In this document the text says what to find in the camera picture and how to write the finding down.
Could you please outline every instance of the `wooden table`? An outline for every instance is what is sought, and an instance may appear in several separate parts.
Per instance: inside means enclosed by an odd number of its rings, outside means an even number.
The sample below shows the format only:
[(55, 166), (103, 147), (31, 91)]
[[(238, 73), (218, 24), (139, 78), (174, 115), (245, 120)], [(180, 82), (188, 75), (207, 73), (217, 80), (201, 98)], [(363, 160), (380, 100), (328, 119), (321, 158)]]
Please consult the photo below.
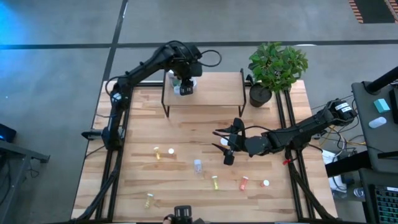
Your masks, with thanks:
[[(220, 138), (211, 132), (231, 125), (237, 111), (230, 106), (172, 107), (170, 118), (166, 118), (160, 103), (161, 91), (159, 87), (134, 89), (114, 222), (161, 222), (177, 205), (191, 205), (194, 219), (201, 217), (208, 222), (297, 221), (289, 170), (282, 165), (283, 152), (253, 158), (246, 153), (235, 153), (234, 165), (226, 166), (221, 151), (211, 145), (219, 144)], [(293, 85), (290, 95), (297, 122), (312, 115), (303, 81)], [(109, 111), (109, 97), (102, 88), (97, 113), (109, 114)], [(261, 108), (246, 105), (242, 119), (246, 126), (280, 128), (275, 97)], [(103, 128), (107, 122), (106, 118), (97, 116), (93, 127)], [(261, 132), (248, 129), (247, 136)], [(87, 153), (102, 145), (101, 141), (90, 142)], [(154, 147), (161, 151), (160, 161), (155, 157)], [(175, 153), (168, 154), (169, 148)], [(303, 156), (311, 190), (327, 211), (336, 216), (320, 151), (308, 147)], [(105, 157), (106, 150), (102, 149), (86, 159), (73, 218), (98, 193)], [(202, 175), (194, 174), (194, 159), (201, 159)], [(213, 190), (213, 175), (218, 176), (218, 191)], [(242, 176), (249, 177), (244, 192), (238, 189)], [(264, 179), (270, 182), (266, 188), (260, 186)], [(150, 209), (144, 208), (147, 193), (155, 198)], [(307, 214), (301, 191), (300, 197), (303, 212)], [(104, 216), (107, 206), (105, 201)]]

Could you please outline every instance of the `concrete floor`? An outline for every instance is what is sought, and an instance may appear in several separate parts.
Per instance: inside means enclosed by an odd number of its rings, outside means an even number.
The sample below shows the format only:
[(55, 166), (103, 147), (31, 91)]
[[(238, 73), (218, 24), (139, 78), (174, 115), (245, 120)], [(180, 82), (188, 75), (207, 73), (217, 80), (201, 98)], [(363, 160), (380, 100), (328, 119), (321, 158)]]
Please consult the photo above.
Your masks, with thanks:
[[(0, 2), (0, 44), (111, 43), (122, 0), (5, 0)], [(395, 24), (358, 24), (347, 0), (130, 0), (120, 43), (267, 40), (390, 40)], [(300, 47), (311, 107), (350, 95), (350, 85), (397, 66), (398, 45)], [(255, 47), (212, 47), (223, 62), (205, 71), (248, 73)], [(111, 77), (146, 60), (154, 49), (117, 49)], [(40, 175), (25, 182), (15, 223), (70, 218), (89, 129), (109, 49), (0, 50), (0, 123), (18, 131), (17, 143), (51, 155)], [(216, 60), (206, 55), (204, 62)], [(161, 72), (148, 80), (161, 80)], [(361, 134), (360, 127), (347, 138)], [(325, 149), (336, 149), (328, 143)], [(337, 202), (339, 217), (364, 221), (361, 204)]]

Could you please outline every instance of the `orange object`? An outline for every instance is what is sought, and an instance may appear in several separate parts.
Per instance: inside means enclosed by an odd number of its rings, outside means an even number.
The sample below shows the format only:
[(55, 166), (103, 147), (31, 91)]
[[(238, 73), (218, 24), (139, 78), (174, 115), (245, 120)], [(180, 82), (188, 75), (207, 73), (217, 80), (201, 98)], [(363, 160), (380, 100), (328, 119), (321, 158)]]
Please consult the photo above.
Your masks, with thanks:
[(240, 190), (244, 190), (246, 188), (246, 184), (248, 184), (248, 177), (242, 177), (241, 185), (239, 186)]

